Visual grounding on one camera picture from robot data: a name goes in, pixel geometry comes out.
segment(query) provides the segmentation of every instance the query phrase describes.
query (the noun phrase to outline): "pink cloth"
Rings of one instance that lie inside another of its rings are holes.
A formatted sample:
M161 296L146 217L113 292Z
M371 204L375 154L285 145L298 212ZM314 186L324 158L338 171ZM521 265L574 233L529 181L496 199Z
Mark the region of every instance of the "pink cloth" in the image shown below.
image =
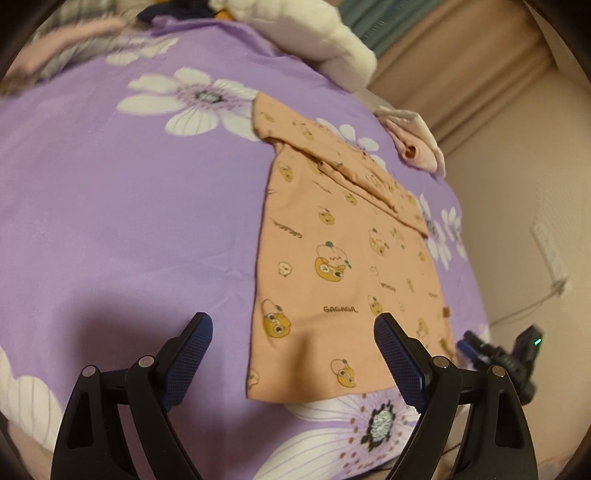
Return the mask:
M32 76L66 48L92 37L118 35L125 25L122 18L111 17L56 28L22 49L10 65L7 77L11 74L18 74L19 77Z
M416 135L399 127L391 120L384 122L384 128L394 140L402 159L411 167L434 174L437 171L435 153Z

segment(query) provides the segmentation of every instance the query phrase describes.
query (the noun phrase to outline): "purple bedsheet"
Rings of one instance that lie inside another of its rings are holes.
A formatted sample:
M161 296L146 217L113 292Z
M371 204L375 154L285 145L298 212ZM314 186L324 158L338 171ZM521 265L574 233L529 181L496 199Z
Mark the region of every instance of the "purple bedsheet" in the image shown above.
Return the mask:
M417 418L396 389L288 407L245 396L274 157L249 127L253 90L330 122L420 198L460 338L487 330L457 199L404 165L353 97L250 28L159 20L170 41L158 48L0 105L0 411L52 448L82 367L126 368L205 311L213 342L171 418L206 480L367 471L400 453Z

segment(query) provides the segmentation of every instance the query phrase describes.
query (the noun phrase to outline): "wall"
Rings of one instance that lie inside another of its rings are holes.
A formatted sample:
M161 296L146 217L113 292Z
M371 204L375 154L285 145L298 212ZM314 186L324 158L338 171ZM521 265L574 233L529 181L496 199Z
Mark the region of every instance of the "wall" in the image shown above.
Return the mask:
M511 349L530 324L545 332L538 393L525 413L538 460L572 453L591 422L591 96L552 70L446 164L489 321L551 290L534 220L549 227L564 257L570 290L492 333Z

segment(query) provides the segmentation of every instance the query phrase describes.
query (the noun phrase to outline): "white flower print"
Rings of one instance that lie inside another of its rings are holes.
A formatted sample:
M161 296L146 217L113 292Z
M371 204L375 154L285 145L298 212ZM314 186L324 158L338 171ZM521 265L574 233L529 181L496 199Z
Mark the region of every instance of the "white flower print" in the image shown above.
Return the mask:
M116 51L107 55L105 61L109 65L129 65L131 62L139 60L140 58L151 59L156 55L162 55L176 42L178 42L177 37L130 38L127 47L121 51Z
M452 253L446 244L446 237L443 228L438 221L433 220L433 217L431 216L431 209L429 208L429 204L427 203L423 194L421 194L418 199L418 205L421 209L421 212L423 213L423 218L427 224L427 229L429 230L427 246L429 247L431 256L436 261L441 260L441 263L445 269L448 270L449 262L452 259Z
M252 129L252 101L257 91L233 80L212 82L200 70L183 67L174 78L159 73L142 75L128 85L139 93L123 99L117 110L130 115L174 113L165 130L187 137L209 132L220 121L229 132L258 141Z
M316 121L320 125L324 125L325 127L329 128L332 131L332 133L334 133L338 137L341 137L346 142L360 148L361 150L366 151L369 154L369 156L374 159L374 162L376 162L384 170L387 170L386 162L381 157L378 157L377 155L371 153L377 152L379 150L379 145L374 140L368 137L357 138L355 134L355 129L349 124L343 124L340 127L336 128L333 124L327 122L323 118L317 118Z
M464 260L467 260L468 254L462 242L462 220L458 217L456 208L452 207L449 212L447 210L441 211L441 219L443 220L443 226L449 238L456 244L457 253Z
M63 410L45 382L16 377L0 347L0 413L44 448L53 452Z
M484 323L483 325L480 326L480 329L478 330L477 335L485 343L491 343L492 342L491 327L488 325L488 323Z
M296 417L343 426L312 429L283 443L254 480L341 480L397 457L419 418L397 388L287 405Z

